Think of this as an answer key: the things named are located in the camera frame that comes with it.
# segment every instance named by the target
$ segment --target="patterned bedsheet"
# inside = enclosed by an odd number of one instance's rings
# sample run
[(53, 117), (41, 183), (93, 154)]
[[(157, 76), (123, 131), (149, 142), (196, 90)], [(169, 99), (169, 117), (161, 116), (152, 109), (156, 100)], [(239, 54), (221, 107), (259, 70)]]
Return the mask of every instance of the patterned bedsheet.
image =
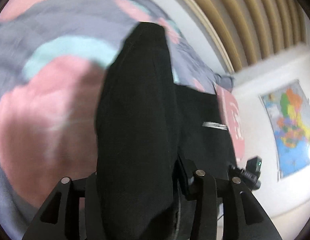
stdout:
[(0, 223), (12, 240), (59, 179), (95, 171), (101, 84), (139, 21), (166, 29), (176, 83), (231, 89), (151, 0), (10, 0), (0, 14)]

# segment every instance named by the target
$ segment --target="clothing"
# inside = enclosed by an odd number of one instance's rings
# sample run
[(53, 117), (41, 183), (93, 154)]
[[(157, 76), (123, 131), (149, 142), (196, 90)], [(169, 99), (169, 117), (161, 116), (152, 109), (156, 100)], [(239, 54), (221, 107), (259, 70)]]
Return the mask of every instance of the clothing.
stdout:
[[(221, 122), (216, 95), (175, 85), (164, 29), (140, 23), (108, 70), (96, 112), (97, 191), (110, 239), (169, 239), (180, 151), (227, 179), (231, 138), (203, 127), (208, 121)], [(182, 202), (179, 238), (189, 238), (194, 208)]]

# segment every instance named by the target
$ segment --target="map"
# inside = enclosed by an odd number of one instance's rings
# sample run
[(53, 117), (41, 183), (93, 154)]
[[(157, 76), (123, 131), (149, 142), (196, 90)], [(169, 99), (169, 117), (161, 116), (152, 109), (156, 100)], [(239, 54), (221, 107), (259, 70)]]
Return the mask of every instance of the map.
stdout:
[(270, 118), (280, 178), (310, 164), (310, 104), (298, 81), (261, 97)]

